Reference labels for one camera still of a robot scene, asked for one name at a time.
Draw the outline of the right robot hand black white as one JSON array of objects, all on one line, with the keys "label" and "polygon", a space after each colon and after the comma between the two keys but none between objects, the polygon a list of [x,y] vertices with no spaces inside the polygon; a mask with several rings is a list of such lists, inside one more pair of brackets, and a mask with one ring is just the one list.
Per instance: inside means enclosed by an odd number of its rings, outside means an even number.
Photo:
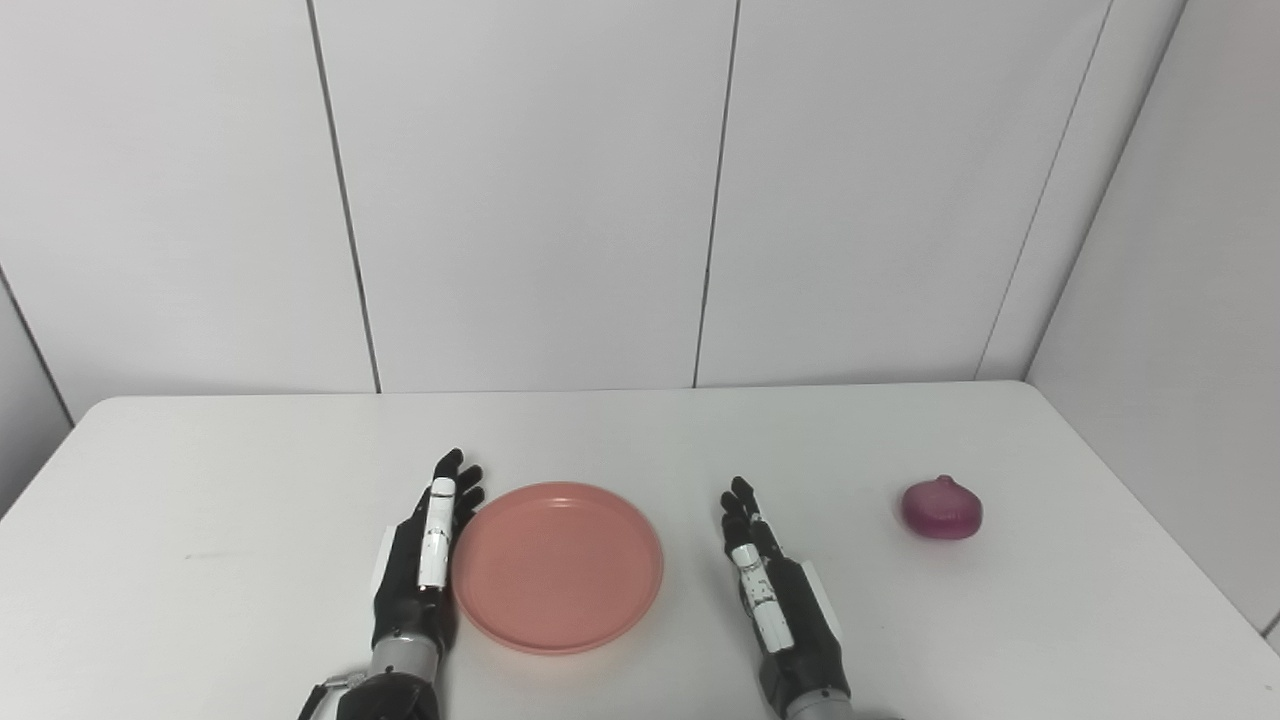
[{"label": "right robot hand black white", "polygon": [[742,477],[719,505],[724,555],[762,653],[765,702],[778,719],[852,719],[837,624],[815,569],[787,556]]}]

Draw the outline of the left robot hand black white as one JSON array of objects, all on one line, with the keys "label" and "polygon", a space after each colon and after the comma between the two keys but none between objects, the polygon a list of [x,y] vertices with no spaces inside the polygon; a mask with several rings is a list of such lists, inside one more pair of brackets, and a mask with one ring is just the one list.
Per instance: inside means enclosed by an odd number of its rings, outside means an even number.
[{"label": "left robot hand black white", "polygon": [[422,635],[440,652],[457,635],[451,560],[456,541],[485,500],[483,469],[453,448],[435,465],[413,511],[394,527],[372,598],[371,644],[393,635]]}]

